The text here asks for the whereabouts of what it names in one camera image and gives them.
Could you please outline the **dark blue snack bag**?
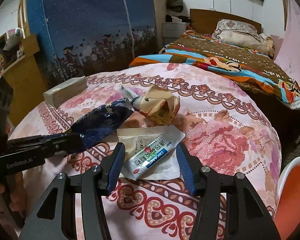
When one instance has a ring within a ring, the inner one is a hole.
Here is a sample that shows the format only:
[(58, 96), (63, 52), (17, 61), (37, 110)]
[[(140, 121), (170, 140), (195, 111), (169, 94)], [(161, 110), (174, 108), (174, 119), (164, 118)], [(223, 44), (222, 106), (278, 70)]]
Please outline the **dark blue snack bag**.
[(103, 141), (117, 130), (134, 112), (127, 98), (100, 105), (80, 117), (70, 127), (70, 133), (77, 136), (74, 152), (83, 152)]

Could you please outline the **white medicine sachet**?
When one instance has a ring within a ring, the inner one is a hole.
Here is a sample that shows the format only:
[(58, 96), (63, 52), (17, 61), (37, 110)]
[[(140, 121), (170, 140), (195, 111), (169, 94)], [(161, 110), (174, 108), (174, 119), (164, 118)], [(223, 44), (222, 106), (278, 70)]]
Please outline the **white medicine sachet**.
[(132, 178), (139, 179), (147, 170), (161, 160), (173, 149), (171, 141), (155, 139), (134, 156), (124, 162), (123, 166)]

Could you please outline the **beige paper pouch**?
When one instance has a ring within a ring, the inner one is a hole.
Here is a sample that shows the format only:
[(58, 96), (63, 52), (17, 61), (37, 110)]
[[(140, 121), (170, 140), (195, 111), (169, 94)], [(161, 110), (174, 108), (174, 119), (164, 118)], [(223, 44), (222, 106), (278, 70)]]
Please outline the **beige paper pouch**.
[(175, 152), (185, 133), (174, 125), (117, 130), (126, 148), (120, 176), (131, 180), (170, 180), (180, 177)]

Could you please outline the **white blue toothpaste tube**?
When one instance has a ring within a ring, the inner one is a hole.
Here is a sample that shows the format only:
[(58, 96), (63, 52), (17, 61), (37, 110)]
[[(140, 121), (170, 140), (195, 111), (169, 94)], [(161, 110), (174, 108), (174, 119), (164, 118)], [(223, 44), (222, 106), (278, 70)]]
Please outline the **white blue toothpaste tube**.
[(138, 111), (140, 110), (141, 103), (142, 103), (142, 100), (144, 98), (143, 95), (136, 94), (133, 90), (131, 90), (130, 88), (125, 87), (124, 85), (122, 85), (120, 87), (120, 92), (121, 92), (121, 94), (124, 98), (127, 98), (129, 100), (129, 102), (132, 104), (132, 106), (136, 110), (138, 110)]

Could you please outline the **orange white trash bin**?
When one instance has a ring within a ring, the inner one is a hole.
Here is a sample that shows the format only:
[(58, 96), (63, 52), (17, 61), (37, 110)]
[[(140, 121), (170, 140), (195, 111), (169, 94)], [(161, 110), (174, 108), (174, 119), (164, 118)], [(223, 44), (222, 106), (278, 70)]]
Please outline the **orange white trash bin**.
[(300, 232), (300, 157), (293, 159), (281, 172), (278, 194), (275, 225), (281, 239), (292, 239)]

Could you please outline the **beige cardboard box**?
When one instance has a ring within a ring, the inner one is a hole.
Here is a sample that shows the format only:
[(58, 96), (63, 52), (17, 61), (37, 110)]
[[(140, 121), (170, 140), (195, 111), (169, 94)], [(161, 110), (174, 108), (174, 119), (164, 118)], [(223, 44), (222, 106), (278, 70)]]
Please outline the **beige cardboard box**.
[(73, 77), (43, 93), (46, 103), (52, 107), (59, 107), (67, 100), (77, 96), (87, 88), (87, 78)]

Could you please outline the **wooden cabinet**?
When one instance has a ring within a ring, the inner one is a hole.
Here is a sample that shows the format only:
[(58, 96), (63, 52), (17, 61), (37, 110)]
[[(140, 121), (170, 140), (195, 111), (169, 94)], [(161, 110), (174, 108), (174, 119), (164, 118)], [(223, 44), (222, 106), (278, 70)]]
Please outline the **wooden cabinet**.
[(29, 35), (22, 41), (24, 55), (6, 68), (1, 76), (13, 88), (9, 120), (17, 126), (43, 100), (46, 83), (39, 71), (35, 53), (39, 52), (37, 38)]

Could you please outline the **crumpled brown paper bag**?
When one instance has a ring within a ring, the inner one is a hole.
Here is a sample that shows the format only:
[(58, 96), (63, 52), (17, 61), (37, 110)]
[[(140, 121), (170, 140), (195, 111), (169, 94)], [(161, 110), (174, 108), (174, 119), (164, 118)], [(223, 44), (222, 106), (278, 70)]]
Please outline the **crumpled brown paper bag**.
[(160, 125), (170, 125), (180, 109), (180, 98), (153, 85), (141, 99), (139, 112)]

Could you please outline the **blue fabric wardrobe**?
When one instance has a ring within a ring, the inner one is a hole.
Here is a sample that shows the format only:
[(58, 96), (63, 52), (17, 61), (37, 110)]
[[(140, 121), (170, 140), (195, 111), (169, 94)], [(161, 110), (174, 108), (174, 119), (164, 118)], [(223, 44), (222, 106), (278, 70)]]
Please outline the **blue fabric wardrobe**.
[(157, 52), (153, 0), (26, 0), (43, 79), (70, 78), (129, 67)]

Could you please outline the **brown colourful bed blanket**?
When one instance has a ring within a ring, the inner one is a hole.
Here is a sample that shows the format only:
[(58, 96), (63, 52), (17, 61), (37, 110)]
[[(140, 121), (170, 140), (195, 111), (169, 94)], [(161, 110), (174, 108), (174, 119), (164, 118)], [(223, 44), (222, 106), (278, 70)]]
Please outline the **brown colourful bed blanket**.
[(300, 86), (271, 58), (257, 50), (222, 43), (209, 35), (187, 30), (158, 54), (135, 58), (130, 66), (183, 63), (226, 77), (243, 90), (277, 97), (292, 110), (300, 110)]

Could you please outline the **white nightstand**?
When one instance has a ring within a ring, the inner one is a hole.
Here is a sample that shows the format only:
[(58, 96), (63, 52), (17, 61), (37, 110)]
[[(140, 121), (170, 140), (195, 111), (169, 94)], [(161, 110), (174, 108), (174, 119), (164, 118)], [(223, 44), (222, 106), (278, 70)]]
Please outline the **white nightstand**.
[(189, 23), (185, 22), (162, 23), (162, 38), (164, 45), (167, 45), (181, 37), (189, 25)]

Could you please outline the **pink curtain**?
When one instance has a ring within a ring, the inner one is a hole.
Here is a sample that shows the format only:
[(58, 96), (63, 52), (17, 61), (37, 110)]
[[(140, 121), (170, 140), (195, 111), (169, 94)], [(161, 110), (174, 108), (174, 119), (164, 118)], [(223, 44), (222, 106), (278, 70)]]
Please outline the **pink curtain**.
[(275, 63), (300, 86), (300, 7), (288, 0), (286, 32)]

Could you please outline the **grey hanging handbag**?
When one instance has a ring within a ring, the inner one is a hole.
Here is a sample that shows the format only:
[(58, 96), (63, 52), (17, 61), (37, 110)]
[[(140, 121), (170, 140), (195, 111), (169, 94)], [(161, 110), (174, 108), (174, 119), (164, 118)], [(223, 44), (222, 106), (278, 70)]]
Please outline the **grey hanging handbag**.
[(166, 8), (173, 12), (182, 12), (183, 11), (183, 0), (167, 0)]

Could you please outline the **wooden headboard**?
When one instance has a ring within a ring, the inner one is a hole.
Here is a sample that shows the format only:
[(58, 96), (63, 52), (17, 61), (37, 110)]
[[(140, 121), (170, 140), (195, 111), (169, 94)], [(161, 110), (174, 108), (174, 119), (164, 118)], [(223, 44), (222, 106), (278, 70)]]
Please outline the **wooden headboard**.
[(212, 35), (217, 27), (219, 20), (236, 20), (249, 23), (255, 27), (257, 33), (262, 33), (262, 24), (252, 21), (241, 16), (232, 15), (224, 12), (206, 10), (206, 9), (190, 9), (191, 28), (200, 34)]

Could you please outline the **floral pillow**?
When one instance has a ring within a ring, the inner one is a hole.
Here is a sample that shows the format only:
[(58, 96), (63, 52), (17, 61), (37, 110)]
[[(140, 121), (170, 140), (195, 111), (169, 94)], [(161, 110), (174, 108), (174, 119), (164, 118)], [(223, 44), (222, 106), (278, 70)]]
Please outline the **floral pillow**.
[(264, 33), (258, 34), (256, 28), (249, 23), (219, 20), (212, 38), (226, 44), (257, 50), (271, 59), (275, 54), (273, 39)]

